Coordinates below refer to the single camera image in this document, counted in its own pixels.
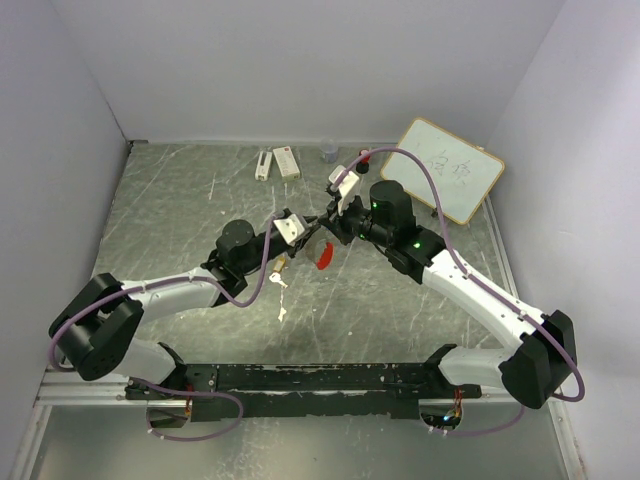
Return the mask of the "metal key holder red handle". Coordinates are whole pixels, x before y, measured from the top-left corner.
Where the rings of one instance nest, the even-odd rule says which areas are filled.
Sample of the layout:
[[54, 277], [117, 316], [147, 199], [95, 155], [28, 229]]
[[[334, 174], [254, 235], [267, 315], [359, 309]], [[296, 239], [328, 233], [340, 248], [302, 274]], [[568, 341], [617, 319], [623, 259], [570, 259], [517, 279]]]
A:
[[307, 258], [318, 270], [325, 270], [333, 259], [334, 245], [326, 239], [310, 240], [304, 251]]

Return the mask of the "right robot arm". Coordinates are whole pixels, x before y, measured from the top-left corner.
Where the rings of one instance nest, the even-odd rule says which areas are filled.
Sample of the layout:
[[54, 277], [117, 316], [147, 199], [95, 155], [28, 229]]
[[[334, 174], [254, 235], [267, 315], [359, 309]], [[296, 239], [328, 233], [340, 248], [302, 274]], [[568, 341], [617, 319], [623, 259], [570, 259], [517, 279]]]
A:
[[330, 189], [321, 224], [344, 245], [354, 239], [373, 244], [396, 271], [453, 301], [500, 343], [493, 350], [446, 348], [424, 374], [426, 390], [443, 398], [462, 384], [502, 388], [530, 409], [556, 396], [577, 365], [570, 317], [521, 302], [448, 250], [442, 236], [418, 224], [398, 182], [375, 183], [368, 205], [357, 190], [356, 182]]

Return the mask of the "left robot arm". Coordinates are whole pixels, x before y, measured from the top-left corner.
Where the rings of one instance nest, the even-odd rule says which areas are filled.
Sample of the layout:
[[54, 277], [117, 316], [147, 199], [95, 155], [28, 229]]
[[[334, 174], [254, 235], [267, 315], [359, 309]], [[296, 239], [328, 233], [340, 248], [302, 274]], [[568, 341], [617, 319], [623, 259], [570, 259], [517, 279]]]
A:
[[[94, 276], [49, 328], [50, 365], [97, 380], [130, 358], [135, 333], [146, 321], [225, 304], [249, 307], [260, 295], [268, 262], [283, 254], [294, 257], [318, 228], [317, 217], [288, 209], [271, 215], [260, 234], [250, 222], [232, 220], [208, 259], [188, 272], [143, 281]], [[60, 364], [58, 353], [69, 366]]]

